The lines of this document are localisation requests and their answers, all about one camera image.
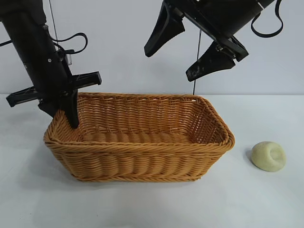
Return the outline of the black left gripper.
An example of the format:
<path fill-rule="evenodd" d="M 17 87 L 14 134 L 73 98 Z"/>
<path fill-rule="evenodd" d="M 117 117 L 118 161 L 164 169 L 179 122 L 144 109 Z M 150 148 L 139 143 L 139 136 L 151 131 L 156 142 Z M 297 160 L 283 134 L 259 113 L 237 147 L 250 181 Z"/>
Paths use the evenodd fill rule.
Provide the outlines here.
<path fill-rule="evenodd" d="M 38 108 L 52 118 L 61 105 L 70 126 L 76 129 L 79 126 L 78 89 L 100 85 L 99 72 L 73 75 L 65 59 L 73 50 L 56 50 L 44 26 L 5 22 L 4 27 L 33 84 L 10 94 L 9 105 L 14 107 L 37 99 Z"/>

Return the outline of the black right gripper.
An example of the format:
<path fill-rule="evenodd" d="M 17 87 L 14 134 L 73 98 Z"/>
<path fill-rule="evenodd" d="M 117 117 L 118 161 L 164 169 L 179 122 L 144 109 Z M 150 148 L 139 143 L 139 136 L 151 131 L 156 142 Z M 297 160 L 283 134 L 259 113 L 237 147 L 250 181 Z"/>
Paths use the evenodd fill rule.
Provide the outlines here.
<path fill-rule="evenodd" d="M 187 18 L 214 40 L 206 52 L 186 71 L 189 82 L 208 74 L 228 70 L 248 56 L 235 34 L 247 23 L 254 23 L 270 0 L 165 0 L 156 25 L 144 46 L 147 57 L 185 31 Z"/>

